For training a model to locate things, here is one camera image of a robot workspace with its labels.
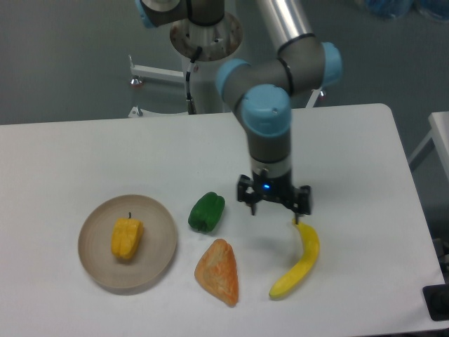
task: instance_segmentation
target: orange bread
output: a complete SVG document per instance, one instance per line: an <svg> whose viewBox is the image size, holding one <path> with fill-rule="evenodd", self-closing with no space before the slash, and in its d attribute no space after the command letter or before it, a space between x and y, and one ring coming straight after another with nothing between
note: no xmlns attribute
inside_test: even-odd
<svg viewBox="0 0 449 337"><path fill-rule="evenodd" d="M216 239L204 253L195 269L195 278L209 293L230 306L239 300L239 279L232 247Z"/></svg>

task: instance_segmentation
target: toy green pepper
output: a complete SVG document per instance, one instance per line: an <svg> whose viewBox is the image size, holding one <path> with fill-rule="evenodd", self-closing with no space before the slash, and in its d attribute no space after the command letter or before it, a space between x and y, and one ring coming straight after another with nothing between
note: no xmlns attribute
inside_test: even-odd
<svg viewBox="0 0 449 337"><path fill-rule="evenodd" d="M225 198L209 192L197 201L189 215L189 225L199 232L211 232L223 213Z"/></svg>

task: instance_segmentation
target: grey floor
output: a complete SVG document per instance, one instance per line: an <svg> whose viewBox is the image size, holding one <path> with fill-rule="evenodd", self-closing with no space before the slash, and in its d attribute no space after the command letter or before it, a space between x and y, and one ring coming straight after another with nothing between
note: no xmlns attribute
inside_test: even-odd
<svg viewBox="0 0 449 337"><path fill-rule="evenodd" d="M416 11L386 22L353 0L302 2L316 35L344 59L344 78L321 105L388 105L409 156L430 128L429 114L449 110L449 25ZM227 9L243 25L244 57L272 58L254 1L228 0ZM136 64L180 70L168 30L145 29L132 0L0 1L0 124L126 118L136 104L185 111L181 86L128 85L128 54ZM449 182L435 152L413 178L432 235L449 239Z"/></svg>

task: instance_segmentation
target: beige plate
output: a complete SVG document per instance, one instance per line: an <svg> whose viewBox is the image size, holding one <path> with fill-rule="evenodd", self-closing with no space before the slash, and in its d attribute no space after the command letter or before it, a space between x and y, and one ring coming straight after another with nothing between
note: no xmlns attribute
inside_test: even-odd
<svg viewBox="0 0 449 337"><path fill-rule="evenodd" d="M111 252L111 236L117 218L143 222L144 232L132 259L122 261ZM89 215L78 239L81 264L99 284L113 289L131 289L150 282L169 264L176 248L176 225L170 213L156 200L124 195L106 201Z"/></svg>

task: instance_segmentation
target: toy yellow pepper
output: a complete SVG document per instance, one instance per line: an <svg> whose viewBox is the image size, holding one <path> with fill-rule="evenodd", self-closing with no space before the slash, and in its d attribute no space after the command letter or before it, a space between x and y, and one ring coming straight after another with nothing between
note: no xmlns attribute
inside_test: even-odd
<svg viewBox="0 0 449 337"><path fill-rule="evenodd" d="M301 233L304 253L292 269L273 285L269 291L269 296L273 299L287 295L309 273L320 251L320 241L315 230L305 223L296 223L295 220L293 224Z"/></svg>
<svg viewBox="0 0 449 337"><path fill-rule="evenodd" d="M131 218L119 218L115 222L111 238L111 251L117 258L126 260L134 256L143 234L142 221Z"/></svg>

